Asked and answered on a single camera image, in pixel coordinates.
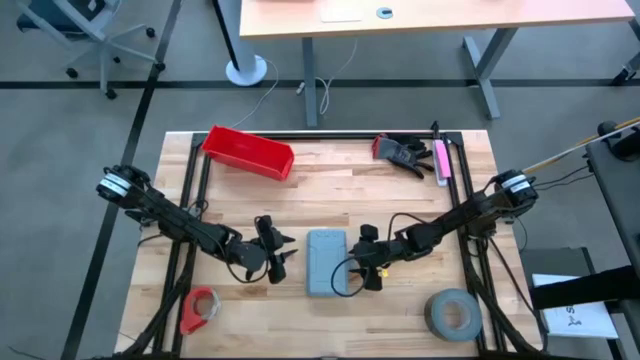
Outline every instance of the black floor stripe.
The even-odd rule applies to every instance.
[[[174,0],[171,5],[171,10],[169,11],[169,16],[160,39],[160,44],[156,51],[156,58],[159,61],[163,61],[167,53],[169,40],[171,39],[171,34],[175,27],[181,3],[181,0]],[[151,103],[155,84],[158,81],[158,75],[158,70],[155,67],[152,67],[149,78],[144,85],[144,92],[140,100],[140,105],[136,111],[131,131],[129,132],[129,137],[127,139],[127,144],[122,154],[122,164],[131,164],[133,161],[133,157],[138,146],[138,140],[140,139],[140,133],[142,132],[142,126],[144,125],[144,120]],[[96,288],[98,287],[98,280],[100,279],[100,273],[107,255],[109,242],[111,240],[111,233],[113,232],[117,216],[118,207],[114,204],[109,204],[104,219],[102,220],[100,232],[98,233],[98,240],[96,241],[96,247],[93,250],[91,262],[89,264],[89,270],[87,271],[82,291],[80,292],[80,298],[73,314],[71,326],[64,344],[64,349],[60,357],[62,360],[75,360],[78,354],[78,349],[80,348],[80,343],[82,341],[82,334],[87,323],[87,318],[89,317],[91,303],[93,302]]]
[[[501,87],[608,87],[612,79],[493,79]],[[148,81],[110,81],[113,89],[146,89]],[[264,80],[252,88],[270,88],[274,80]],[[280,80],[278,89],[297,89],[302,80]],[[316,84],[322,90],[322,83]],[[475,79],[342,79],[331,83],[333,88],[464,88],[477,86]],[[73,90],[98,89],[97,81],[5,81],[0,90]],[[640,86],[640,79],[627,80],[622,87]],[[234,90],[243,89],[228,80],[160,81],[155,78],[154,89]]]

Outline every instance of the gray block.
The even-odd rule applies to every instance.
[[[347,256],[347,237],[344,230],[311,230],[307,236],[307,294],[309,296],[338,296],[331,288],[331,274]],[[337,291],[347,293],[347,270],[341,266],[334,278]]]

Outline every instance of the white paper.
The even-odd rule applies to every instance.
[[[577,276],[533,274],[533,285],[541,286],[577,278]],[[542,310],[542,315],[551,336],[618,338],[618,332],[602,301],[545,309]]]
[[[322,22],[362,21],[362,0],[322,0],[320,19]]]

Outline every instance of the small object on desk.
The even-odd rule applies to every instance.
[[[447,179],[451,177],[451,167],[449,166],[449,157],[447,156],[447,148],[444,141],[440,137],[440,125],[437,121],[431,125],[433,130],[433,164],[436,168],[436,181],[438,186],[447,186]]]
[[[291,146],[222,126],[211,129],[202,149],[216,162],[279,181],[293,166]]]
[[[448,324],[447,307],[453,305],[460,314],[459,325]],[[467,291],[447,289],[431,296],[424,307],[424,319],[431,332],[446,341],[471,341],[482,329],[482,312],[478,301]]]
[[[380,19],[385,19],[385,20],[391,19],[393,17],[393,11],[387,7],[378,9],[376,14],[378,14],[378,17]]]
[[[331,288],[331,273],[347,256],[347,236],[344,230],[316,229],[307,236],[307,295],[338,296]],[[341,266],[335,275],[334,286],[347,292],[348,265]]]
[[[320,19],[325,23],[362,21],[362,0],[324,0]]]
[[[533,274],[532,278],[534,286],[542,286],[577,279],[578,276]],[[618,338],[618,332],[602,301],[544,309],[542,318],[551,336]]]
[[[212,288],[200,286],[192,289],[184,299],[180,333],[182,335],[193,334],[194,331],[213,319],[219,310],[220,298]]]

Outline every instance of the office chair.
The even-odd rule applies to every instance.
[[[154,38],[153,28],[140,24],[115,35],[103,33],[102,30],[114,18],[122,0],[31,0],[29,5],[21,0],[15,0],[15,2],[22,12],[17,21],[21,31],[40,29],[68,49],[72,46],[71,41],[87,39],[94,43],[88,50],[65,65],[66,73],[70,78],[76,79],[78,72],[70,66],[80,58],[97,54],[100,59],[100,91],[111,100],[115,99],[117,94],[108,87],[109,68],[111,61],[120,63],[119,57],[112,57],[114,51],[150,61],[158,71],[165,69],[165,65],[155,57],[116,42],[143,29],[149,38]]]

